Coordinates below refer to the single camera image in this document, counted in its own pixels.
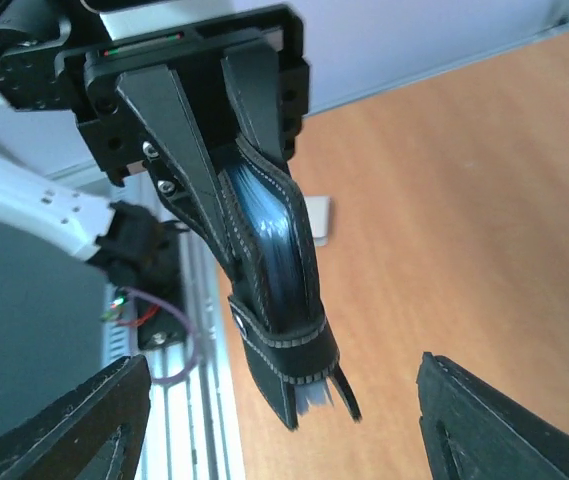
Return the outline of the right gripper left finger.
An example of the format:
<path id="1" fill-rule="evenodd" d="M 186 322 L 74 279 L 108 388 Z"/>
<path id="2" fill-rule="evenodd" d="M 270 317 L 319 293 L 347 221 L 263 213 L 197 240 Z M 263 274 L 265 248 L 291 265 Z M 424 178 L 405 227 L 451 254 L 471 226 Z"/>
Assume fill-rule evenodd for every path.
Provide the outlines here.
<path id="1" fill-rule="evenodd" d="M 0 479 L 133 479 L 150 387 L 144 356 L 114 361 L 0 436 Z"/>

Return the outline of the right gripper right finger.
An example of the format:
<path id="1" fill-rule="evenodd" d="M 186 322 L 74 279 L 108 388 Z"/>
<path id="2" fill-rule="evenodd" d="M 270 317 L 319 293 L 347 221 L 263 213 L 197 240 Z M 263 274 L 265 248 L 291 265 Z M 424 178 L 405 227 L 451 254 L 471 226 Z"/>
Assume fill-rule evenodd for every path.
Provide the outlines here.
<path id="1" fill-rule="evenodd" d="M 569 435 L 451 359 L 424 353 L 417 386 L 434 479 L 569 479 Z"/>

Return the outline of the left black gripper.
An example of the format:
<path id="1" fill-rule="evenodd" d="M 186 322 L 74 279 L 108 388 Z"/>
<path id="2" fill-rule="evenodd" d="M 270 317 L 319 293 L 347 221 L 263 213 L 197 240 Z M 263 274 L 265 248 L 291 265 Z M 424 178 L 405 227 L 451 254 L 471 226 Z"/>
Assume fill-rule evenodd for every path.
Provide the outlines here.
<path id="1" fill-rule="evenodd" d="M 185 198 L 169 196 L 169 208 L 234 285 L 244 281 L 244 215 L 227 172 L 237 121 L 285 169 L 309 94 L 303 21 L 286 4 L 170 14 L 150 3 L 0 3 L 0 96 L 20 112 L 71 112 L 114 185 L 137 163 L 178 184 Z"/>

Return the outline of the black leather card holder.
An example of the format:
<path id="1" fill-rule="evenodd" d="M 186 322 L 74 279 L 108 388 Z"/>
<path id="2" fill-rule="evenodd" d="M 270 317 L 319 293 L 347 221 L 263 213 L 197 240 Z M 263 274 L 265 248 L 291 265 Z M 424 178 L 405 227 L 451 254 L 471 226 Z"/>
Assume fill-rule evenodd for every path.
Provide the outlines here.
<path id="1" fill-rule="evenodd" d="M 330 401 L 331 388 L 360 421 L 321 300 L 302 192 L 244 136 L 224 155 L 219 182 L 234 260 L 228 302 L 257 389 L 291 431 L 310 406 Z"/>

